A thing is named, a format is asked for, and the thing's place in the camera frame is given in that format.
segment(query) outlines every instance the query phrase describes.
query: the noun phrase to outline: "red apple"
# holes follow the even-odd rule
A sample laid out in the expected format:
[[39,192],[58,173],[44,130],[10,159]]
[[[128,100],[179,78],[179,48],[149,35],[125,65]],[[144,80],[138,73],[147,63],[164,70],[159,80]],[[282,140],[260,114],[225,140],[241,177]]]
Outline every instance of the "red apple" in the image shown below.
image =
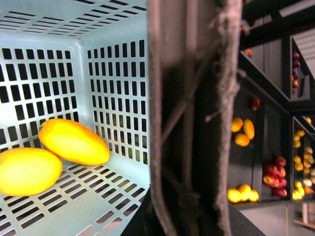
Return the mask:
[[254,97],[252,99],[252,110],[253,111],[257,111],[259,109],[260,106],[260,100],[258,97]]
[[299,60],[300,59],[300,54],[298,52],[296,52],[296,51],[293,51],[292,52],[292,58],[294,60]]
[[252,50],[251,50],[250,48],[245,49],[244,52],[245,52],[246,55],[249,56],[250,58],[252,57]]
[[284,188],[274,188],[274,195],[280,198],[285,198],[287,196],[287,192]]
[[285,166],[286,165],[286,160],[283,156],[277,156],[275,159],[275,164],[277,166]]
[[264,184],[270,186],[270,187],[279,187],[279,179],[276,176],[273,176],[271,174],[266,174],[262,177],[262,181]]
[[287,186],[287,181],[285,178],[279,179],[279,188],[285,188]]
[[278,171],[277,166],[269,162],[265,162],[262,165],[262,169],[266,174],[270,174],[272,176],[274,176]]
[[278,178],[285,177],[285,169],[282,166],[277,166],[277,172],[275,173],[275,176]]

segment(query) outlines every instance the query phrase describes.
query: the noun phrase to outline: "yellow mango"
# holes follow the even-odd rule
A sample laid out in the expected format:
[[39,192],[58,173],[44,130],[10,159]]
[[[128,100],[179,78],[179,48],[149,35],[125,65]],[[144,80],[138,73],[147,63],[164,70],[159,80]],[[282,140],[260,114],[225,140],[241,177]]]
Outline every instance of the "yellow mango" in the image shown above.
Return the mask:
[[237,134],[234,142],[239,146],[246,147],[250,143],[250,139],[245,134]]
[[254,125],[249,119],[246,119],[244,121],[243,130],[244,130],[244,133],[248,136],[248,138],[250,140],[252,140],[254,138],[254,136],[255,136]]
[[47,120],[38,136],[45,147],[68,161],[95,166],[106,163],[110,157],[102,138],[72,120]]
[[29,196],[51,187],[63,170],[61,160],[50,151],[19,147],[0,154],[0,193]]
[[240,131],[240,129],[243,126],[243,121],[241,118],[239,117],[235,117],[232,121],[232,127],[231,127],[231,131],[233,133]]

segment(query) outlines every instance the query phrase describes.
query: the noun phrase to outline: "fruit display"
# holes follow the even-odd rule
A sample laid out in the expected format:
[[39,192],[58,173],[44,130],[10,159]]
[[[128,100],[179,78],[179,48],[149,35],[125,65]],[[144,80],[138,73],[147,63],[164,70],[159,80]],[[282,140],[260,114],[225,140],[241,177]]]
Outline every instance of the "fruit display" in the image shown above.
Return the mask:
[[0,154],[0,193],[29,196],[50,188],[63,170],[61,160],[50,151],[18,147]]
[[299,76],[297,74],[297,69],[301,66],[300,62],[300,55],[298,52],[292,52],[292,93],[295,94],[295,89],[299,87],[298,79]]
[[235,117],[232,121],[231,131],[236,133],[241,128],[243,128],[244,134],[237,133],[234,137],[234,142],[241,147],[246,147],[255,136],[254,125],[249,119],[243,122],[241,118]]
[[107,144],[97,134],[75,121],[49,119],[38,133],[48,150],[18,147],[0,153],[0,193],[29,196],[50,188],[59,178],[59,157],[83,165],[100,165],[109,160]]
[[287,180],[285,179],[284,166],[286,166],[286,160],[283,156],[277,156],[274,163],[265,162],[262,166],[264,172],[262,182],[272,187],[273,194],[280,198],[287,196],[287,191],[285,190]]
[[38,136],[45,147],[65,160],[88,166],[109,160],[110,153],[104,140],[78,122],[49,119],[42,124]]
[[256,190],[251,189],[248,184],[242,184],[239,188],[230,188],[227,191],[227,198],[232,203],[239,202],[257,202],[259,200],[259,194]]

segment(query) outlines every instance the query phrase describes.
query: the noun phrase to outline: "crate floor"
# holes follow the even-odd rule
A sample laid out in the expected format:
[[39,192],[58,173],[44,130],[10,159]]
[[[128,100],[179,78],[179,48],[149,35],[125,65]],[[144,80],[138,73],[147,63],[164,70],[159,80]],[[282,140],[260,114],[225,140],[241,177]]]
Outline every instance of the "crate floor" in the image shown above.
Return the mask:
[[120,235],[141,205],[148,180],[147,166],[115,153],[100,166],[65,161],[45,192],[0,195],[0,236]]

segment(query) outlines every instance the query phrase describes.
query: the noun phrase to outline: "yellow fruit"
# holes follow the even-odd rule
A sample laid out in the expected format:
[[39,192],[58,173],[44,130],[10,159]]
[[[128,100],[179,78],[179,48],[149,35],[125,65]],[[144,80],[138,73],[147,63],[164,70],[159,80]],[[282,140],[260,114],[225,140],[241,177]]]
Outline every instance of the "yellow fruit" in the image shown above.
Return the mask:
[[302,188],[302,183],[300,181],[295,181],[294,186],[299,189]]
[[95,166],[109,160],[104,140],[78,122],[50,119],[42,124],[38,135],[45,147],[68,161]]
[[259,199],[259,194],[257,193],[256,190],[251,190],[250,196],[249,196],[249,200],[253,203],[257,202]]
[[303,137],[303,136],[305,135],[305,131],[302,130],[302,129],[299,129],[299,130],[296,131],[296,134],[297,134],[298,136],[300,136],[300,137]]
[[297,201],[297,200],[301,200],[302,196],[297,190],[294,190],[292,193],[292,198],[293,200]]
[[301,137],[297,134],[293,135],[293,141],[300,141]]
[[295,157],[293,158],[293,161],[294,161],[295,163],[301,163],[301,158],[300,158],[299,156],[295,156]]
[[250,143],[250,139],[245,134],[237,134],[234,139],[239,146],[246,147]]
[[307,167],[304,167],[303,172],[304,174],[308,175],[310,173],[310,169]]
[[303,188],[298,188],[297,191],[301,194],[302,197],[304,197],[305,192]]
[[303,170],[303,164],[302,163],[295,163],[294,168],[296,171],[302,171]]
[[227,191],[227,198],[232,202],[232,203],[238,203],[241,200],[241,193],[238,191],[236,188],[230,188]]
[[299,147],[301,146],[300,141],[293,141],[293,146],[294,146],[295,148],[299,148]]
[[63,170],[61,160],[50,151],[19,147],[0,154],[0,193],[29,196],[51,187]]
[[243,121],[241,118],[239,117],[235,117],[232,121],[232,127],[231,127],[231,131],[232,132],[238,132],[240,131],[240,129],[243,126]]
[[239,188],[238,191],[241,193],[241,200],[243,202],[246,202],[248,198],[250,197],[251,193],[251,187],[248,184],[242,184]]
[[250,140],[252,140],[255,136],[254,125],[249,119],[246,119],[243,124],[244,133],[248,136]]

